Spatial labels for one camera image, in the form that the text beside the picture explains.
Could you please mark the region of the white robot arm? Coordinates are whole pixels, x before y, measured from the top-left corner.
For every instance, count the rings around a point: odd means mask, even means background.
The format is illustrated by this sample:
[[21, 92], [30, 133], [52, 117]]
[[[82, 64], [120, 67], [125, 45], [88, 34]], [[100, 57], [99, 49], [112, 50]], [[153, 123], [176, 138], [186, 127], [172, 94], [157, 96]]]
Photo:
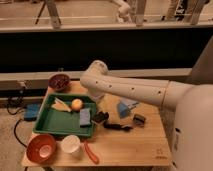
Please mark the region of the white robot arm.
[[170, 171], [213, 171], [213, 85], [112, 77], [93, 61], [80, 77], [93, 100], [109, 93], [175, 112]]

